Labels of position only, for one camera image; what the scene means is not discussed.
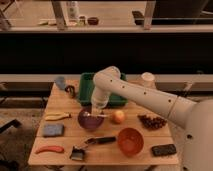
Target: bottle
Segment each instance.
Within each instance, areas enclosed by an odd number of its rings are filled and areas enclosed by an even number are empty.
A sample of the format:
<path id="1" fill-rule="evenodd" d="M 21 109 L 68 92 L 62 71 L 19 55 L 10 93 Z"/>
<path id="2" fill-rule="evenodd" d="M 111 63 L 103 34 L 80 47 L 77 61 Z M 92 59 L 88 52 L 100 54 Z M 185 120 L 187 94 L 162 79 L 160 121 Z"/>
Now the bottle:
<path id="1" fill-rule="evenodd" d="M 66 4 L 69 21 L 79 22 L 78 1 L 67 1 Z"/>

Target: wooden table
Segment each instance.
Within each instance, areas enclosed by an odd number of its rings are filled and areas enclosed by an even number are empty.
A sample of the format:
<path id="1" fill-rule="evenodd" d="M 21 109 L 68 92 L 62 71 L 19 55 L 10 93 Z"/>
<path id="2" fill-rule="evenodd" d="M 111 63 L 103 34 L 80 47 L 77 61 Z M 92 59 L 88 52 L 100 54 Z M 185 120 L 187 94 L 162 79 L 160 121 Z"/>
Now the wooden table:
<path id="1" fill-rule="evenodd" d="M 78 91 L 78 81 L 68 81 L 68 84 L 75 86 Z M 137 106 L 135 103 L 128 101 L 123 107 L 114 109 L 104 109 L 106 114 L 112 113 L 116 109 L 122 109 L 126 114 L 124 123 L 117 125 L 110 122 L 109 118 L 105 118 L 104 123 L 94 132 L 88 132 L 81 128 L 77 121 L 77 116 L 82 109 L 80 103 L 76 99 L 71 99 L 69 95 L 60 91 L 56 85 L 53 85 L 51 95 L 49 97 L 47 111 L 64 111 L 70 112 L 72 118 L 63 119 L 59 121 L 45 121 L 44 116 L 41 120 L 35 142 L 29 157 L 30 165 L 164 165 L 164 164 L 178 164 L 177 155 L 166 157 L 154 157 L 151 154 L 150 148 L 154 145 L 173 143 L 171 133 L 168 125 L 155 130 L 148 131 L 143 128 L 138 114 L 148 114 L 156 116 L 153 112 Z M 42 129 L 47 123 L 63 123 L 65 132 L 63 137 L 44 138 L 42 137 Z M 79 145 L 87 138 L 101 137 L 101 136 L 117 136 L 119 131 L 126 127 L 132 127 L 140 131 L 144 138 L 143 150 L 134 157 L 126 157 L 118 148 L 117 143 L 109 143 L 104 145 L 97 145 L 95 148 L 91 147 L 87 150 L 87 158 L 84 162 L 71 160 L 70 154 L 74 145 Z M 35 154 L 35 150 L 41 146 L 59 145 L 64 147 L 63 154 L 44 152 Z"/>

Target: white cup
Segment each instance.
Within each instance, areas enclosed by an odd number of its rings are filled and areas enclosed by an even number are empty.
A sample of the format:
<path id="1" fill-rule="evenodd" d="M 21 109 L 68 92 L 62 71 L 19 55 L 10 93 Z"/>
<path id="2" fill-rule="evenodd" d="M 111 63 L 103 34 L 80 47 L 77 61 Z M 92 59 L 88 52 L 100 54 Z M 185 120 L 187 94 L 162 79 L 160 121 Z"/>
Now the white cup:
<path id="1" fill-rule="evenodd" d="M 156 89 L 155 76 L 150 72 L 144 72 L 141 74 L 139 83 L 144 87 Z"/>

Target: red chili pepper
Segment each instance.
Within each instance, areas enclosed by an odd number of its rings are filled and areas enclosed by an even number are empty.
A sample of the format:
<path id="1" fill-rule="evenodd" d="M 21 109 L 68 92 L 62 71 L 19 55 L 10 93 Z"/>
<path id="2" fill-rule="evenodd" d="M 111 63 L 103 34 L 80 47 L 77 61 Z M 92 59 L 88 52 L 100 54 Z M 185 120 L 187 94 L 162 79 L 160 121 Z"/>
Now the red chili pepper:
<path id="1" fill-rule="evenodd" d="M 46 152 L 46 151 L 50 151 L 50 152 L 56 152 L 56 153 L 63 153 L 64 152 L 64 148 L 61 147 L 61 146 L 43 146 L 39 149 L 37 149 L 35 151 L 35 154 L 39 154 L 39 153 L 42 153 L 42 152 Z"/>

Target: purple bowl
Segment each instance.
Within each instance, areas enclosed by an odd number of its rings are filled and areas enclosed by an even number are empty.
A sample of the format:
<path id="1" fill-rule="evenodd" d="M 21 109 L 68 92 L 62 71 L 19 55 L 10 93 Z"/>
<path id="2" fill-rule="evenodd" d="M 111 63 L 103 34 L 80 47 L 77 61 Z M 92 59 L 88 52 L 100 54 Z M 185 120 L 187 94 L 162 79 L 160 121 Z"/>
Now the purple bowl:
<path id="1" fill-rule="evenodd" d="M 96 117 L 96 116 L 85 116 L 85 112 L 91 113 L 91 106 L 84 107 L 79 115 L 78 115 L 78 123 L 80 126 L 86 130 L 89 131 L 94 131 L 96 130 L 99 126 L 104 121 L 103 117 Z"/>

